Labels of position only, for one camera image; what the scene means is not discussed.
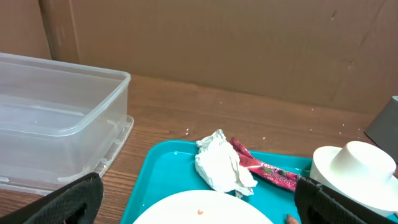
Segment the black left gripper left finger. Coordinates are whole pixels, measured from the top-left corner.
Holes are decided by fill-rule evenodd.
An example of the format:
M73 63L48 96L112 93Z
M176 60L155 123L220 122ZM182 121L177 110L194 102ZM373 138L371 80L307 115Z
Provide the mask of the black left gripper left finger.
M96 172L1 217L13 224L93 224L104 197L104 186Z

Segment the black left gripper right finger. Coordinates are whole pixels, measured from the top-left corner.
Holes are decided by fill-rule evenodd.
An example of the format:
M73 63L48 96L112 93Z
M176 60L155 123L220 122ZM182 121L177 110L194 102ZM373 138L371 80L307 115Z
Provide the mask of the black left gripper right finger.
M395 224L310 177L298 179L294 202L303 224Z

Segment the red snack wrapper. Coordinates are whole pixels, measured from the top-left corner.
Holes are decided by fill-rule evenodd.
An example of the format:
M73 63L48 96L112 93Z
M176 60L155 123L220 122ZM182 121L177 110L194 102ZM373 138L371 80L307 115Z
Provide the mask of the red snack wrapper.
M278 187L295 192L299 175L272 166L265 162L256 159L246 147L235 138L231 138L229 143L233 149L238 153L240 162L239 164L247 168L250 172L262 177L264 180L273 183Z

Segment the white tissue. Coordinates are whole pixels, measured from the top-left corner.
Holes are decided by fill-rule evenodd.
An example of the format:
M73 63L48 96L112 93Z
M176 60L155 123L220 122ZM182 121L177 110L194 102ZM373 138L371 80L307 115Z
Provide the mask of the white tissue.
M222 130L216 130L196 144L195 169L213 190L223 193L233 191L237 198L254 194L257 181L247 168L239 164L238 153Z

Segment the large white plate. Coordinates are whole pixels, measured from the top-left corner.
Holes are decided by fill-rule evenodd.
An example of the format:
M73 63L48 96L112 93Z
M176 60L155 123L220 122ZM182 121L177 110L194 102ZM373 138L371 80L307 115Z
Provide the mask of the large white plate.
M258 209L213 190L188 190L156 202L134 224L272 224Z

